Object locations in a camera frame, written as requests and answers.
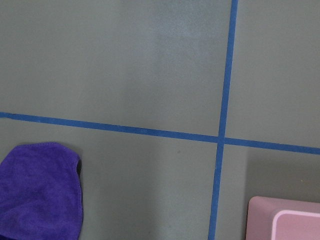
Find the purple cloth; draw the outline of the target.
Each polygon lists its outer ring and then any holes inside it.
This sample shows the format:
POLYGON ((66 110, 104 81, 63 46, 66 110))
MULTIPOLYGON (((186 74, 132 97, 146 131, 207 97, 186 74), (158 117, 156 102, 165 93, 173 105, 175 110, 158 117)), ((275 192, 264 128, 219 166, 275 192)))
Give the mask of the purple cloth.
POLYGON ((79 155, 56 142, 14 147, 0 164, 2 240, 77 240, 83 223, 79 155))

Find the pink bin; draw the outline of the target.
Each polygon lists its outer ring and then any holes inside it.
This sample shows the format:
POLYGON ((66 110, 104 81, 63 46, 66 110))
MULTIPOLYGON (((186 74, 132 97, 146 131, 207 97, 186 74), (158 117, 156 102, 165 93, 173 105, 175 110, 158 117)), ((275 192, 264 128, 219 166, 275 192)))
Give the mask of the pink bin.
POLYGON ((254 196, 248 203, 247 240, 318 240, 320 204, 254 196))

